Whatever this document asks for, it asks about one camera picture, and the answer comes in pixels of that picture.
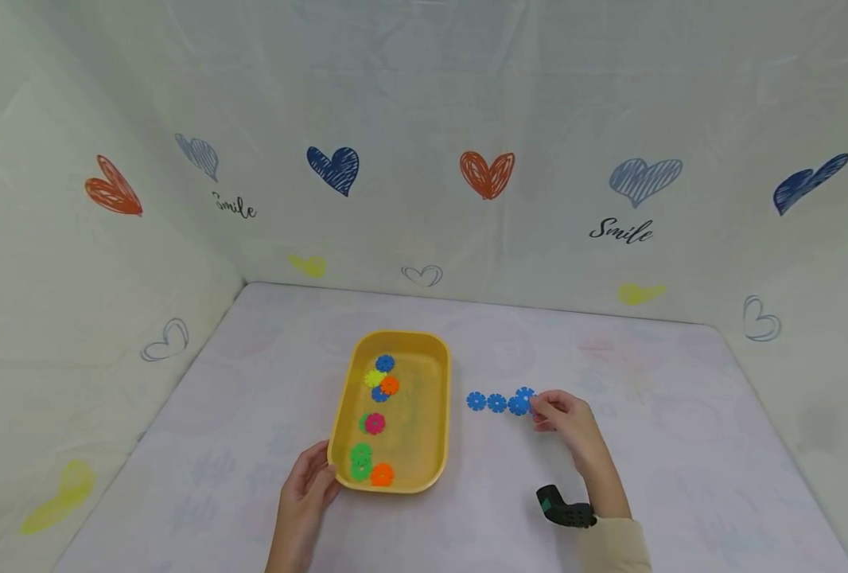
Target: black wrist device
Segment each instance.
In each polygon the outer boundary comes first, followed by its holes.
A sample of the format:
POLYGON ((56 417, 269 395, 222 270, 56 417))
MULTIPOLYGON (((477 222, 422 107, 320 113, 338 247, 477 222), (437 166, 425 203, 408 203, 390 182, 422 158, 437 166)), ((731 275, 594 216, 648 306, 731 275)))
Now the black wrist device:
POLYGON ((564 527, 580 527, 587 529, 597 523, 593 514, 593 506, 589 503, 564 503, 561 491, 555 485, 547 485, 536 491, 541 511, 545 518, 564 527))

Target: orange gear toy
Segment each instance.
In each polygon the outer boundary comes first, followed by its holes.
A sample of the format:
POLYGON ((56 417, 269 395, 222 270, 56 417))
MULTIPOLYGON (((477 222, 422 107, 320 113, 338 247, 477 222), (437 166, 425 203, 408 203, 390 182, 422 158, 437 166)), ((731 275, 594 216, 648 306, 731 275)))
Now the orange gear toy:
POLYGON ((393 394, 399 391, 399 381, 393 378, 393 376, 386 376, 386 378, 383 378, 383 381, 380 382, 379 390, 383 394, 386 394, 386 396, 393 396, 393 394))
POLYGON ((378 487, 387 488, 392 485, 395 472, 389 464, 376 464, 372 467, 370 482, 378 487))

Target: pink gear toy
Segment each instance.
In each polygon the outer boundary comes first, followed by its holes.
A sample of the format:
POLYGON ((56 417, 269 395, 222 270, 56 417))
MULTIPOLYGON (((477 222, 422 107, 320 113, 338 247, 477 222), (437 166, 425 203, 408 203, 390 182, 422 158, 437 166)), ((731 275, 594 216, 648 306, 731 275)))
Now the pink gear toy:
POLYGON ((364 426, 370 435, 377 435, 386 429, 386 418, 381 414, 370 414, 364 422, 364 426))

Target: blue gear toy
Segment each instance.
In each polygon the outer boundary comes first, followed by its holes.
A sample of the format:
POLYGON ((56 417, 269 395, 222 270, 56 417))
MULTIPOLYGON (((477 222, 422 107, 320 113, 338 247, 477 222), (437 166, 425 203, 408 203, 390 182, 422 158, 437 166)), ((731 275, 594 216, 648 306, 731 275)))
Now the blue gear toy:
POLYGON ((389 394, 383 393, 379 386, 374 386, 370 391, 370 397, 374 402, 386 402, 389 399, 389 394))
POLYGON ((381 357, 376 358, 376 369, 380 372, 389 373, 392 372, 393 368, 395 368, 394 357, 383 354, 381 357))
POLYGON ((510 409, 510 414, 517 416, 525 416, 529 412, 529 403, 519 396, 510 396, 507 407, 510 409))
POLYGON ((507 399, 500 394, 491 394, 487 397, 487 407, 496 414, 501 414, 502 411, 507 410, 507 399))
POLYGON ((468 404, 469 408, 472 408, 474 411, 482 411, 484 410, 484 406, 487 404, 487 399, 484 397, 483 393, 472 392, 469 394, 469 397, 465 399, 465 403, 468 404))
POLYGON ((529 398, 534 396, 535 393, 536 391, 532 390, 532 388, 529 388, 528 386, 522 386, 518 391, 516 391, 516 396, 528 402, 529 398))

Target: left hand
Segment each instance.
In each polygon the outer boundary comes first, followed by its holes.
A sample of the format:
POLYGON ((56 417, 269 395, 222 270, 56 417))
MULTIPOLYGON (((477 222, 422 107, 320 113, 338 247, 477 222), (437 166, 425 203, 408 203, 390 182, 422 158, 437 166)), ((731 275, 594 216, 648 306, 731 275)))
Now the left hand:
POLYGON ((312 561, 322 514, 341 491, 326 458, 328 440, 300 454, 281 488, 266 573, 305 573, 312 561))

